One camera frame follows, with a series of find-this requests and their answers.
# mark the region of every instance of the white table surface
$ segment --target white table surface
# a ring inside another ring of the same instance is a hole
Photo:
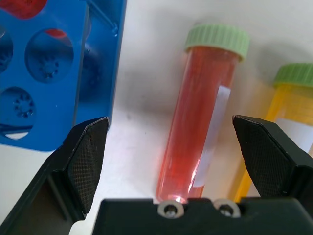
[[[194,23],[227,23],[252,38],[236,70],[204,196],[225,198],[241,158],[233,114],[264,118],[280,65],[312,61],[311,0],[129,0],[103,169],[90,213],[71,235],[90,234],[103,198],[154,196]],[[0,223],[50,153],[0,145]]]

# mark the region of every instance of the yellow tube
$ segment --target yellow tube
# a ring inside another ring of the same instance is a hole
[[[312,68],[313,64],[289,64],[280,69],[276,77],[276,93],[266,116],[266,120],[276,122],[311,156],[313,156]],[[242,197],[247,196],[251,184],[252,180],[242,159],[228,198],[239,202]]]

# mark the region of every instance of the blue tube rack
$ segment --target blue tube rack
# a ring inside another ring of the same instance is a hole
[[[125,11],[126,0],[48,0],[27,20],[0,10],[0,143],[51,151],[72,126],[112,118]]]

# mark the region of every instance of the textured grip pad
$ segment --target textured grip pad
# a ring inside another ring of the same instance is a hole
[[[87,127],[68,166],[67,174],[83,213],[90,211],[99,183],[107,128],[107,121]]]
[[[261,196],[281,196],[292,165],[262,125],[244,118],[233,124],[246,169]]]

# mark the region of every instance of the red liquid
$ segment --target red liquid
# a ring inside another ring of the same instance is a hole
[[[192,185],[220,86],[230,87],[239,56],[213,47],[190,51],[156,191],[158,200],[200,197]]]
[[[23,20],[36,16],[46,2],[47,0],[0,0],[0,8]]]

